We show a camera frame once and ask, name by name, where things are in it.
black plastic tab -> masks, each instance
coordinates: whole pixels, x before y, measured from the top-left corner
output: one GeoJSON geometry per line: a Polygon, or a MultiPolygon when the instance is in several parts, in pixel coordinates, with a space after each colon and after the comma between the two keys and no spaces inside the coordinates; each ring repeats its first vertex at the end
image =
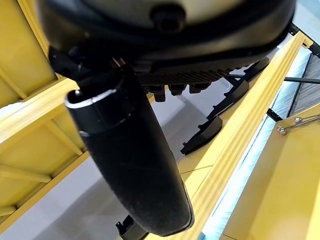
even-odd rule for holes
{"type": "Polygon", "coordinates": [[[122,223],[118,221],[115,226],[118,228],[119,236],[123,240],[143,240],[149,234],[130,215],[122,223]]]}

black plastic housing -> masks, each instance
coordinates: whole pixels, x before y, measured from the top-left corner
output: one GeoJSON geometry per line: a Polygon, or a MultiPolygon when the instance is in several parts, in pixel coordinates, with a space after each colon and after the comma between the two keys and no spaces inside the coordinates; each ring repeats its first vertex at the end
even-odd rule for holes
{"type": "Polygon", "coordinates": [[[143,229],[168,236],[192,226],[175,158],[134,75],[87,99],[71,91],[65,105],[103,177],[143,229]]]}

